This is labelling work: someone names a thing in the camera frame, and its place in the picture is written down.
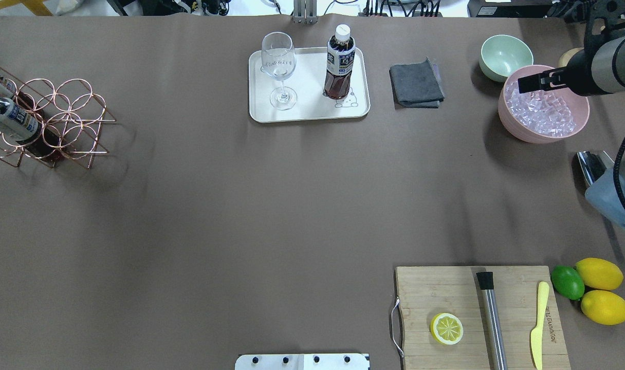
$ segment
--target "yellow lemon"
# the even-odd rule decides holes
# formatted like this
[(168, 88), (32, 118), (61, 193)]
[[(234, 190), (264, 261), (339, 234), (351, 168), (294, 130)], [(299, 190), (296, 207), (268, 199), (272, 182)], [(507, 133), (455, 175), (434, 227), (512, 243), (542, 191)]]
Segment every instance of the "yellow lemon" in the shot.
[(586, 286), (602, 290), (615, 290), (623, 282), (623, 272), (614, 263), (600, 258), (585, 258), (575, 264), (575, 269)]
[(439, 313), (432, 319), (432, 336), (442, 344), (456, 344), (463, 338), (461, 320), (451, 313)]
[(582, 312), (603, 325), (616, 325), (625, 321), (625, 300), (606, 290), (585, 293), (580, 305)]

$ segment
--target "glass base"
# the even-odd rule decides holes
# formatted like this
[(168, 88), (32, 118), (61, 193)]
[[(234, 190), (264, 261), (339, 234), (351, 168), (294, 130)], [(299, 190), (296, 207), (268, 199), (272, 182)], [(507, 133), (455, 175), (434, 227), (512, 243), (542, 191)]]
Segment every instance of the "glass base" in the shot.
[(289, 87), (285, 87), (284, 89), (278, 87), (272, 91), (269, 96), (269, 101), (271, 101), (273, 107), (278, 110), (288, 110), (296, 104), (297, 93)]

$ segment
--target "metal plate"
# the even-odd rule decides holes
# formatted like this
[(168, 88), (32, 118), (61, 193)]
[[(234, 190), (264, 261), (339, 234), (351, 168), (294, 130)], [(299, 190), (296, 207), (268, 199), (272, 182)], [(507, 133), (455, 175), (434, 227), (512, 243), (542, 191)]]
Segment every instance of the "metal plate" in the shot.
[(235, 370), (369, 370), (368, 354), (242, 355)]

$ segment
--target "wine glass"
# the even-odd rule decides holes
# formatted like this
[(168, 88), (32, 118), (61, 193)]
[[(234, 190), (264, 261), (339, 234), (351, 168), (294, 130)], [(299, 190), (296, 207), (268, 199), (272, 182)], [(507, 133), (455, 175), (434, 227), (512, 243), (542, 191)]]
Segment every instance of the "wine glass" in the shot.
[(272, 32), (263, 39), (262, 71), (276, 81), (280, 87), (272, 91), (269, 96), (274, 108), (287, 110), (297, 102), (297, 93), (290, 87), (285, 87), (285, 80), (289, 78), (297, 66), (294, 55), (294, 44), (286, 33)]

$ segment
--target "bowl of ice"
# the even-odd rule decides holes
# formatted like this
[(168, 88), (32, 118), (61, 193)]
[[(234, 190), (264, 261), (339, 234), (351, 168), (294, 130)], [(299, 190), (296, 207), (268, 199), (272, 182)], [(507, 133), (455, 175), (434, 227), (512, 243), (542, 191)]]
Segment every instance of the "bowl of ice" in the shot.
[(520, 140), (551, 143), (577, 134), (587, 124), (589, 101), (568, 88), (520, 94), (520, 77), (549, 69), (552, 67), (524, 66), (507, 78), (500, 93), (500, 120), (505, 129)]

